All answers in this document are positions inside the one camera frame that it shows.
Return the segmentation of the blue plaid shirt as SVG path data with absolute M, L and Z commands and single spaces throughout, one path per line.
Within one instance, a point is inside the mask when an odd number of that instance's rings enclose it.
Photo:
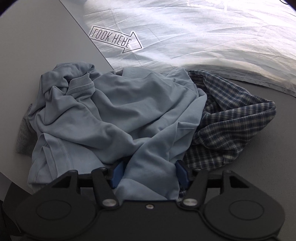
M 276 104 L 209 72 L 191 70 L 188 74 L 207 94 L 207 101 L 183 163 L 191 169 L 213 171 L 237 159 L 274 119 Z

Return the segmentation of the light blue t-shirt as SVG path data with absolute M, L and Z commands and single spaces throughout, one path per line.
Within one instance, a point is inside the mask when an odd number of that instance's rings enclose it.
M 59 64 L 41 76 L 28 115 L 38 136 L 28 184 L 38 190 L 69 170 L 88 174 L 130 157 L 118 199 L 177 199 L 175 162 L 189 149 L 206 101 L 183 68 L 101 74 L 85 62 Z

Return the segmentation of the white board panel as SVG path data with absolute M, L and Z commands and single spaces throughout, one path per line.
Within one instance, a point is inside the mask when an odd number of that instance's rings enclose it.
M 32 161 L 16 153 L 23 115 L 42 74 L 80 61 L 112 70 L 60 1 L 16 1 L 1 15 L 1 174 L 26 192 Z

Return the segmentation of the grey sweatshirt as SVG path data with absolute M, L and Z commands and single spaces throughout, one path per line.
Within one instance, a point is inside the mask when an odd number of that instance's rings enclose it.
M 29 105 L 22 118 L 20 128 L 18 130 L 18 137 L 16 139 L 16 153 L 23 154 L 29 157 L 32 156 L 38 139 L 37 134 L 32 128 L 28 118 L 28 114 L 31 108 L 32 104 Z

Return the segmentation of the white printed plastic curtain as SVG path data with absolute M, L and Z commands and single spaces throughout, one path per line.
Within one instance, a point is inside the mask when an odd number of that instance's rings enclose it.
M 286 1 L 63 1 L 114 70 L 177 67 L 295 96 Z

